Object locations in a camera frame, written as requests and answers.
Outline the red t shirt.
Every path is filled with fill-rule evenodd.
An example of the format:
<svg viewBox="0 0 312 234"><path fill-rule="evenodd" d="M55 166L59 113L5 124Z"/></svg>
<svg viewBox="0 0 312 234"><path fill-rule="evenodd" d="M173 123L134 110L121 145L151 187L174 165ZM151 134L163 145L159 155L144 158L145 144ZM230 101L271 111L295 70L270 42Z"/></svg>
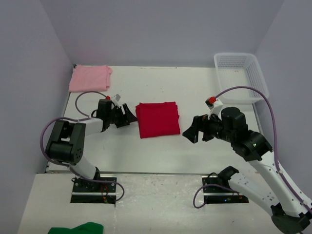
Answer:
<svg viewBox="0 0 312 234"><path fill-rule="evenodd" d="M140 103L136 106L141 138L180 134L178 106L175 102Z"/></svg>

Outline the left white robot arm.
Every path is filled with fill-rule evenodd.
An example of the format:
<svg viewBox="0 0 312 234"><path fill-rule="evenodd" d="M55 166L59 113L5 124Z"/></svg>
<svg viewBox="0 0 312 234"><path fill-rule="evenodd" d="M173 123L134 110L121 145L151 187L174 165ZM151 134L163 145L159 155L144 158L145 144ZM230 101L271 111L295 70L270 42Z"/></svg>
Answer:
<svg viewBox="0 0 312 234"><path fill-rule="evenodd" d="M67 167L84 180L89 191L95 192L104 181L100 179L98 168L84 155L85 138L106 131L112 124L120 128L136 121L137 117L127 104L118 106L110 99L100 99L94 117L54 121L45 153L52 163Z"/></svg>

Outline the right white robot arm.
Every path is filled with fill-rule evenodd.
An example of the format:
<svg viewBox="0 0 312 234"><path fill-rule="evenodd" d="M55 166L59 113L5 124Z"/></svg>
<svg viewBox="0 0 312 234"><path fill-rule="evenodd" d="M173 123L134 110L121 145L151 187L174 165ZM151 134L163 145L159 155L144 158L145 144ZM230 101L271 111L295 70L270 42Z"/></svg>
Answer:
<svg viewBox="0 0 312 234"><path fill-rule="evenodd" d="M292 181L284 181L288 176L274 161L272 146L261 133L248 128L245 115L238 108L227 107L220 117L216 114L195 116L182 135L197 143L199 132L203 133L205 142L217 138L230 143L234 152L254 167L270 188L260 190L238 169L228 166L217 175L216 186L220 190L232 190L252 200L270 215L274 225L284 234L302 233L310 225L311 199L305 195L297 198L293 192L302 193L297 186L288 188Z"/></svg>

